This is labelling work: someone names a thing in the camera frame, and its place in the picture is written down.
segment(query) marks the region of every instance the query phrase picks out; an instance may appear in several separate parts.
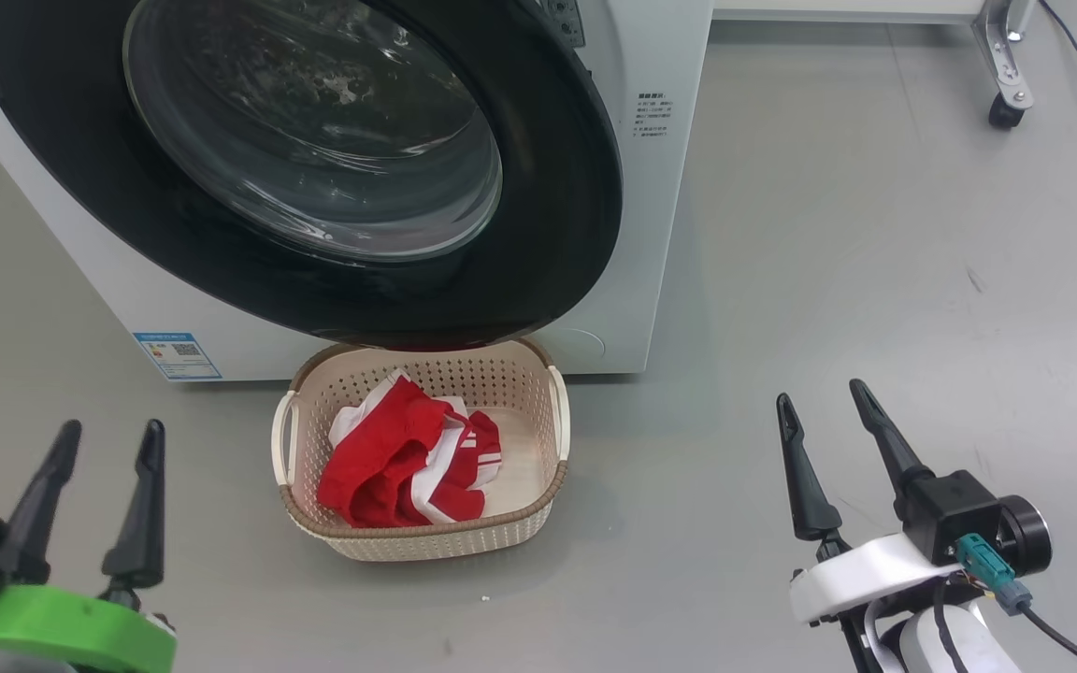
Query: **washing machine door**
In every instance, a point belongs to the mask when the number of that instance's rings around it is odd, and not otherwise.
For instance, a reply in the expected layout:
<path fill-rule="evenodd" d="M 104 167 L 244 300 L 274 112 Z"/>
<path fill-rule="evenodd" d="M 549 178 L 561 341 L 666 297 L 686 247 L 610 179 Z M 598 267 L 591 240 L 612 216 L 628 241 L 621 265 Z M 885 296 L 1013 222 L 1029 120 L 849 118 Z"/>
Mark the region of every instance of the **washing machine door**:
<path fill-rule="evenodd" d="M 620 224 L 610 118 L 534 0 L 0 0 L 0 103 L 138 252 L 338 341 L 538 328 Z"/>

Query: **white basket handle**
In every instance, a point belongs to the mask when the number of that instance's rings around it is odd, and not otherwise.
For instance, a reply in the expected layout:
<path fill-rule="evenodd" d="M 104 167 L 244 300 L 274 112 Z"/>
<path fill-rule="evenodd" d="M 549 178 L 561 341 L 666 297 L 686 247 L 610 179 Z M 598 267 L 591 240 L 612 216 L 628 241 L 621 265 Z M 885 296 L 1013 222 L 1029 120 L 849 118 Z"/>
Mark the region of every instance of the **white basket handle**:
<path fill-rule="evenodd" d="M 548 366 L 550 370 L 551 399 L 556 402 L 556 424 L 559 429 L 559 460 L 568 460 L 568 454 L 572 451 L 572 410 L 568 402 L 568 387 L 563 383 L 563 375 L 556 369 L 555 365 Z"/>
<path fill-rule="evenodd" d="M 277 405 L 277 413 L 272 417 L 272 475 L 277 477 L 277 486 L 294 483 L 294 467 L 298 457 L 298 424 L 290 426 L 290 457 L 285 460 L 285 421 L 290 412 L 296 415 L 294 397 L 298 392 L 290 391 L 281 397 Z"/>

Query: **laundry basket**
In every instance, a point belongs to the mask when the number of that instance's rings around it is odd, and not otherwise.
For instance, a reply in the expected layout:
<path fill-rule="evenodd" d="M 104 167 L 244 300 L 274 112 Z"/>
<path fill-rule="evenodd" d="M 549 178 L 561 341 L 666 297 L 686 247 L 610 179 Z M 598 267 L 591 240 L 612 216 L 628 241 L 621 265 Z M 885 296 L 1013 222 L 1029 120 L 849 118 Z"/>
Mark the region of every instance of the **laundry basket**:
<path fill-rule="evenodd" d="M 460 395 L 496 422 L 501 467 L 481 519 L 418 528 L 351 528 L 317 502 L 334 447 L 326 432 L 394 369 L 431 396 Z M 503 549 L 533 537 L 568 472 L 571 427 L 563 376 L 527 340 L 449 353 L 333 346 L 298 370 L 272 418 L 272 472 L 294 523 L 356 561 L 423 561 Z"/>

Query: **floor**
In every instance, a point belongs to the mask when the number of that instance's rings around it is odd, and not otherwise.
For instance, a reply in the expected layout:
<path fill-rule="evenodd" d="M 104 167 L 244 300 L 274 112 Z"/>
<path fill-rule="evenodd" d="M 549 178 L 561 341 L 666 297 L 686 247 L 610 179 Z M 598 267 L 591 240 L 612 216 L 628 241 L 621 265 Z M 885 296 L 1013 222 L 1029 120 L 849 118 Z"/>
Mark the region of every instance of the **floor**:
<path fill-rule="evenodd" d="M 155 417 L 167 581 L 144 600 L 178 670 L 851 670 L 836 627 L 791 618 L 813 548 L 773 399 L 865 542 L 897 523 L 858 376 L 933 468 L 1041 507 L 1035 607 L 1077 640 L 1077 64 L 1046 17 L 1018 52 L 1038 107 L 1003 132 L 965 27 L 715 25 L 649 370 L 573 384 L 533 542 L 444 563 L 350 563 L 294 528 L 266 448 L 282 387 L 169 387 L 0 167 L 0 513 L 81 418 L 48 559 L 100 591 Z M 1022 670 L 1076 670 L 984 613 Z"/>

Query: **basket rim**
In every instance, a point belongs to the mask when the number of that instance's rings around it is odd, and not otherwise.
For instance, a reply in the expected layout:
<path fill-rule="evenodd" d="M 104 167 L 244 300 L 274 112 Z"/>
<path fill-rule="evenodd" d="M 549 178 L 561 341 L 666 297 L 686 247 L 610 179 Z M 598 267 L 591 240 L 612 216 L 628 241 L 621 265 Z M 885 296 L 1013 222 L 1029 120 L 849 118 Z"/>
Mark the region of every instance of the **basket rim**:
<path fill-rule="evenodd" d="M 298 503 L 294 501 L 292 486 L 282 486 L 281 501 L 285 503 L 285 510 L 290 513 L 294 523 L 309 533 L 332 541 L 384 541 L 394 537 L 430 537 L 435 535 L 448 535 L 451 533 L 466 533 L 478 531 L 482 528 L 496 528 L 496 525 L 507 525 L 529 519 L 546 507 L 556 494 L 563 487 L 563 479 L 568 477 L 568 461 L 561 460 L 556 464 L 556 476 L 551 478 L 547 490 L 538 495 L 538 500 L 530 506 L 516 508 L 516 510 L 505 514 L 481 517 L 471 521 L 458 521 L 457 523 L 436 523 L 431 525 L 410 525 L 410 528 L 340 528 L 340 525 L 323 525 L 317 523 L 308 517 Z"/>
<path fill-rule="evenodd" d="M 551 361 L 550 354 L 547 353 L 547 350 L 543 349 L 543 347 L 540 346 L 534 340 L 528 339 L 527 337 L 523 336 L 521 337 L 521 339 L 514 339 L 514 341 L 521 343 L 522 346 L 526 346 L 526 348 L 534 351 L 534 354 L 538 356 L 544 367 L 551 367 L 556 365 L 556 362 Z M 346 356 L 346 354 L 348 353 L 354 353 L 359 351 L 370 351 L 370 350 L 376 350 L 376 349 L 368 349 L 365 348 L 364 346 L 353 346 L 350 343 L 335 343 L 333 346 L 328 346 L 328 348 L 318 351 L 316 354 L 313 354 L 311 359 L 308 359 L 308 361 L 305 362 L 303 366 L 298 367 L 298 371 L 294 375 L 294 378 L 290 380 L 290 391 L 295 393 L 302 391 L 302 384 L 305 383 L 305 379 L 307 379 L 308 376 L 313 374 L 313 370 L 318 369 L 318 366 L 321 366 L 322 363 L 330 361 L 331 357 Z"/>

